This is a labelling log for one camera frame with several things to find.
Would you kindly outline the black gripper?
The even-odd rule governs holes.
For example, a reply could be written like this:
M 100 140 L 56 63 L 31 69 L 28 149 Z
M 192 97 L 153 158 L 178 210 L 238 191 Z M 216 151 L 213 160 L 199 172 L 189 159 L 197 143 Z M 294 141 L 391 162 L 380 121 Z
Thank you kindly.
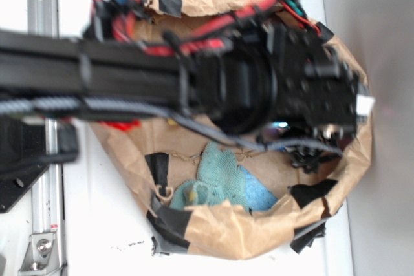
M 260 39 L 259 140 L 353 139 L 374 102 L 360 73 L 315 31 L 271 22 Z

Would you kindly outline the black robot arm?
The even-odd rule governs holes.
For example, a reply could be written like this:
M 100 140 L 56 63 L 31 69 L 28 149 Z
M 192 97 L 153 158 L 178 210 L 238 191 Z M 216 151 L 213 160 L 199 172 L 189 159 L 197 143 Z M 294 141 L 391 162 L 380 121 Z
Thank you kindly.
M 259 151 L 351 137 L 374 99 L 313 31 L 224 28 L 161 46 L 1 34 L 1 114 L 128 122 L 159 116 Z

